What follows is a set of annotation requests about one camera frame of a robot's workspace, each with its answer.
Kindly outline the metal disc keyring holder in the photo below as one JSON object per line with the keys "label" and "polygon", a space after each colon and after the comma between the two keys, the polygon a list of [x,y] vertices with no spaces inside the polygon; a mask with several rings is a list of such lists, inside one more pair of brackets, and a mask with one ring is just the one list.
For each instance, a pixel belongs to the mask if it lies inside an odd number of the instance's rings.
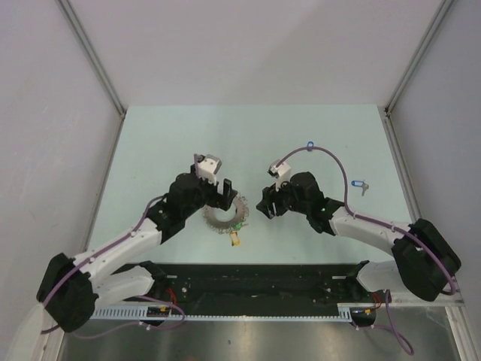
{"label": "metal disc keyring holder", "polygon": [[245,223],[250,214],[247,199],[241,194],[237,194],[231,207],[227,211],[217,208],[204,206],[202,216],[208,227],[219,234],[234,231],[233,227],[237,223]]}

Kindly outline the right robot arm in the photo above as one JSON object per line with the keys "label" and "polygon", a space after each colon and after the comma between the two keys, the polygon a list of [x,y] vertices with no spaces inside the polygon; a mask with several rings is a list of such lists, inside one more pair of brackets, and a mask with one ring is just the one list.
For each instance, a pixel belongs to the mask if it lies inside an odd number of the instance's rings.
{"label": "right robot arm", "polygon": [[348,296],[356,302],[379,290],[409,292],[433,302],[461,268],[461,260],[430,221],[369,222],[349,213],[343,202],[324,196],[310,172],[265,187],[256,208],[269,219],[288,211],[303,214],[318,233],[352,238],[391,255],[391,261],[357,266],[346,283]]}

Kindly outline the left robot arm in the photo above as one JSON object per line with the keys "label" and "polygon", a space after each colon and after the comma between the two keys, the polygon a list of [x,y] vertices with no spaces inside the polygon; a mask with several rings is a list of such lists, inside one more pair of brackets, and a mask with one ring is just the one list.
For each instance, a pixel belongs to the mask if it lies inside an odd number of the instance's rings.
{"label": "left robot arm", "polygon": [[73,332],[99,308],[131,297],[156,301],[166,291],[161,270],[151,262],[127,272],[130,259],[165,243],[204,206],[227,211],[237,195],[231,181],[217,180],[222,162],[201,156],[187,173],[179,174],[163,196],[147,203],[138,223],[126,234],[99,248],[68,257],[54,256],[44,273],[37,300],[55,322],[54,329]]}

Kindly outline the yellow key tag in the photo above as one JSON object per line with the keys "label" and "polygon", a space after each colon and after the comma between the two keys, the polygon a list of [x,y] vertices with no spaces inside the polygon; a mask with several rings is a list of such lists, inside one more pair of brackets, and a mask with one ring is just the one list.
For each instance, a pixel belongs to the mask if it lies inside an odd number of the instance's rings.
{"label": "yellow key tag", "polygon": [[231,239],[232,247],[237,247],[241,244],[241,240],[239,238],[239,234],[237,231],[232,231],[229,233],[229,237]]}

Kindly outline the light blue tagged key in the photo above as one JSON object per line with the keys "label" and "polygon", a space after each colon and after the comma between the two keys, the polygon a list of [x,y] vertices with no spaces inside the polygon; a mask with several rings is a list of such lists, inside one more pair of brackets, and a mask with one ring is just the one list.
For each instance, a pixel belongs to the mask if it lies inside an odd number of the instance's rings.
{"label": "light blue tagged key", "polygon": [[369,190],[370,186],[364,180],[352,180],[351,185],[353,187],[360,188],[362,190],[362,196]]}

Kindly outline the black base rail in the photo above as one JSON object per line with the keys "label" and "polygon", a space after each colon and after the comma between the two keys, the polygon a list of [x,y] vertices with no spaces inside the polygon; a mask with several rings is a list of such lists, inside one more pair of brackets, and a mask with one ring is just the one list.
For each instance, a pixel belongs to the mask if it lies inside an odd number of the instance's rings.
{"label": "black base rail", "polygon": [[342,303],[382,304],[385,293],[365,290],[355,264],[166,264],[153,266],[147,295],[173,300],[189,316],[334,316]]}

